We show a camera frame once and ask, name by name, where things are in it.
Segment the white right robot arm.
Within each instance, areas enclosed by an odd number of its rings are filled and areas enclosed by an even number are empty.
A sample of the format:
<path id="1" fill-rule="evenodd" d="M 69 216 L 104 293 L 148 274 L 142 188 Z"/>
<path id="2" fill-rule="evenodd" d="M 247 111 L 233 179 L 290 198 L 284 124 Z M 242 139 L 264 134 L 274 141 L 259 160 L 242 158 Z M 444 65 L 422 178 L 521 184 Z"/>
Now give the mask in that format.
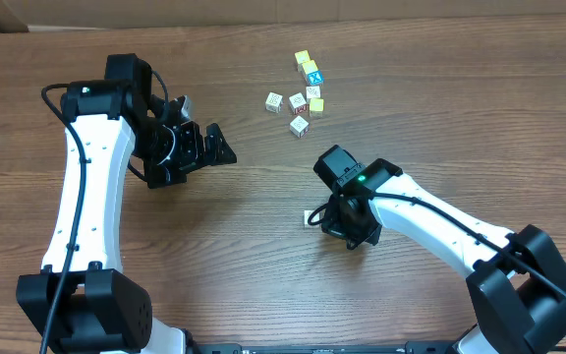
<path id="1" fill-rule="evenodd" d="M 467 284 L 477 322 L 450 353 L 548 353 L 566 336 L 566 263 L 552 238 L 470 216 L 423 189 L 395 164 L 363 165 L 333 146 L 314 173 L 328 201 L 308 217 L 350 250 L 400 232 L 447 263 Z"/>

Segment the wooden block red apple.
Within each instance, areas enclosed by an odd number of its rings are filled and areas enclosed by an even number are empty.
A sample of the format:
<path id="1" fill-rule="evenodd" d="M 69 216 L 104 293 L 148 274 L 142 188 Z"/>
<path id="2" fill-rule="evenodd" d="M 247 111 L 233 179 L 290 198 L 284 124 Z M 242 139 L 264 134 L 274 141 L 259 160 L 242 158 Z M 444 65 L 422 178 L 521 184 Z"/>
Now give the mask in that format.
<path id="1" fill-rule="evenodd" d="M 309 225 L 311 213 L 312 213 L 311 210 L 304 210 L 304 227 L 305 228 L 311 227 L 311 225 Z"/>

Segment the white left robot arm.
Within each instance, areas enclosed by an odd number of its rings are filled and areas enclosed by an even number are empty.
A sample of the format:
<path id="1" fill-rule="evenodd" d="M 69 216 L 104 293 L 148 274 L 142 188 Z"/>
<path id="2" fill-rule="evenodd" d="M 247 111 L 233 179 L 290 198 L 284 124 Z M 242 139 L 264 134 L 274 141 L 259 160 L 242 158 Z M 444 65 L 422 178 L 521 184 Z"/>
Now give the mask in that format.
<path id="1" fill-rule="evenodd" d="M 95 81 L 62 85 L 51 110 L 66 130 L 67 159 L 55 229 L 36 274 L 19 278 L 17 302 L 42 352 L 194 353 L 192 336 L 158 320 L 148 292 L 120 255 L 125 178 L 132 159 L 151 189 L 184 183 L 236 154 L 217 125 L 201 129 L 188 97 L 156 96 L 159 78 L 135 54 L 112 54 Z"/>

